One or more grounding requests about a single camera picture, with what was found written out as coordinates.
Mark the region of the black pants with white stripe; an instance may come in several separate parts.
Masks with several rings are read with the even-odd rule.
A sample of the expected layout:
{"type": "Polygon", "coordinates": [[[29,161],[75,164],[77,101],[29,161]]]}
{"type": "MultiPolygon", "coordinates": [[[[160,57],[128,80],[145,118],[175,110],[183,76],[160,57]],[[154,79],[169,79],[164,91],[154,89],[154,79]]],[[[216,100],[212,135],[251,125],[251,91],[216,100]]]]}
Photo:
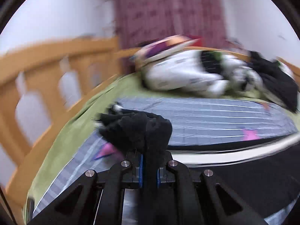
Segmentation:
{"type": "Polygon", "coordinates": [[[118,150],[143,155],[139,188],[140,224],[265,224],[292,205],[281,224],[299,224],[299,146],[265,158],[228,166],[169,171],[171,187],[157,188],[157,171],[169,142],[171,122],[160,115],[126,110],[101,114],[101,135],[118,150]]]}

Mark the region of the grey checked bed sheet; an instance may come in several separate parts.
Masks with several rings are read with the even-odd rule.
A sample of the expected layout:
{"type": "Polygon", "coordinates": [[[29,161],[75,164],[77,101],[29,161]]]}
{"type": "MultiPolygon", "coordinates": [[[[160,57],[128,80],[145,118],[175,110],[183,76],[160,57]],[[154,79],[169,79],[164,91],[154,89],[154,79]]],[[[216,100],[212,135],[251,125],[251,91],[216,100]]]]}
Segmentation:
{"type": "MultiPolygon", "coordinates": [[[[196,99],[167,97],[124,97],[118,99],[126,109],[151,112],[168,118],[173,127],[170,148],[201,150],[204,145],[228,147],[246,137],[246,131],[254,131],[260,138],[271,138],[299,131],[299,115],[268,103],[228,99],[196,99]]],[[[71,182],[85,170],[98,172],[110,168],[114,155],[100,157],[104,139],[96,130],[79,141],[78,149],[70,161],[59,167],[43,196],[35,201],[33,215],[37,216],[71,182]]]]}

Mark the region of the green fuzzy blanket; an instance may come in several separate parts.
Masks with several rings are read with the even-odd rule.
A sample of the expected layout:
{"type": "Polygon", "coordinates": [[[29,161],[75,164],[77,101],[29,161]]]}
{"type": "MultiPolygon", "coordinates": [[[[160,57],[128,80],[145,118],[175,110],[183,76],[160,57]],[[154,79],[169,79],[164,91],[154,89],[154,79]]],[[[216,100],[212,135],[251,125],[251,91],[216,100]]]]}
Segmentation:
{"type": "Polygon", "coordinates": [[[174,98],[200,102],[214,102],[214,99],[192,97],[172,92],[155,93],[142,89],[137,74],[130,74],[110,84],[100,93],[87,101],[83,108],[69,120],[57,135],[52,147],[48,151],[36,177],[31,184],[28,198],[34,199],[34,213],[37,215],[47,205],[45,194],[59,172],[75,155],[78,148],[94,131],[91,118],[104,109],[117,98],[137,97],[158,100],[161,98],[174,98]]]}

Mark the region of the white patterned quilt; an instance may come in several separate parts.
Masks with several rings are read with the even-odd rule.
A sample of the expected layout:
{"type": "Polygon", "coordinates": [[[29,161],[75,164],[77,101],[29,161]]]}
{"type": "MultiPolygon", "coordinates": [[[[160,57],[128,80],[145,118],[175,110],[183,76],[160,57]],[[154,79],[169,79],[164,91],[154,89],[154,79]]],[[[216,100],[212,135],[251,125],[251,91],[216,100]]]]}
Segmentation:
{"type": "MultiPolygon", "coordinates": [[[[279,67],[290,76],[280,62],[279,67]]],[[[181,89],[217,98],[229,90],[244,95],[255,89],[266,97],[276,98],[264,89],[261,77],[250,63],[218,51],[187,50],[150,62],[141,68],[141,78],[152,90],[181,89]]]]}

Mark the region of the colourful pillow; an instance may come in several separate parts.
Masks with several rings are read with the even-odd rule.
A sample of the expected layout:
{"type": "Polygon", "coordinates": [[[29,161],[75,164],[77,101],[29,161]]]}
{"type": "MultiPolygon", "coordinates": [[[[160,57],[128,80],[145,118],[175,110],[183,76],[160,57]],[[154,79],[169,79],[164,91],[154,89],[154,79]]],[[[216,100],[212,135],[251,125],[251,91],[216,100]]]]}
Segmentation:
{"type": "Polygon", "coordinates": [[[202,46],[202,44],[202,37],[177,34],[143,46],[134,54],[133,59],[135,62],[154,62],[168,57],[175,52],[182,51],[185,47],[193,45],[202,46]]]}

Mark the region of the black clothes pile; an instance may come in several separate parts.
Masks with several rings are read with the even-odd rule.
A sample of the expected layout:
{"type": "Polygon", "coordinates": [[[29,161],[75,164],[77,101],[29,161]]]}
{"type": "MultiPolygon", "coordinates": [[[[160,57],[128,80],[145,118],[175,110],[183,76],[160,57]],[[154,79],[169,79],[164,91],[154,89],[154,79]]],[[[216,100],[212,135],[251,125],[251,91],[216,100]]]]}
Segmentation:
{"type": "Polygon", "coordinates": [[[261,77],[264,89],[279,99],[291,112],[297,111],[298,86],[294,79],[283,72],[278,61],[263,59],[256,51],[250,52],[250,67],[261,77]]]}

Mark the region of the maroon curtain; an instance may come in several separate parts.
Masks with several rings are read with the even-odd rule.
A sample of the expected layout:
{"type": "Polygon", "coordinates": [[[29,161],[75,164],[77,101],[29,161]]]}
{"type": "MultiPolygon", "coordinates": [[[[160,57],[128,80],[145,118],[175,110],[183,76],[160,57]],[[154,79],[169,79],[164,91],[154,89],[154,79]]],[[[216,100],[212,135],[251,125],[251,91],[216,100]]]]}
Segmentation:
{"type": "Polygon", "coordinates": [[[205,47],[227,44],[221,0],[113,0],[121,48],[173,35],[199,37],[205,47]]]}

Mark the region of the wooden bed frame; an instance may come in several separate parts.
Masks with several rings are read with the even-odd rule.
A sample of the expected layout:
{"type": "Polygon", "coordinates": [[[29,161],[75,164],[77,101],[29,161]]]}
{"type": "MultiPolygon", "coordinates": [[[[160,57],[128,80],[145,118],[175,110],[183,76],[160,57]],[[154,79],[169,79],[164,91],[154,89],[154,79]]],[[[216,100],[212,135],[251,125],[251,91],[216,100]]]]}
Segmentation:
{"type": "Polygon", "coordinates": [[[136,48],[120,50],[117,38],[75,39],[42,43],[1,57],[1,144],[17,165],[6,186],[11,202],[24,207],[33,179],[61,129],[89,99],[119,78],[121,59],[136,52],[136,48]],[[66,106],[59,91],[63,75],[59,62],[65,56],[71,58],[71,68],[79,74],[83,91],[71,106],[66,106]],[[50,115],[50,125],[33,145],[16,120],[15,109],[21,98],[16,84],[18,76],[24,76],[28,91],[41,96],[50,115]]]}

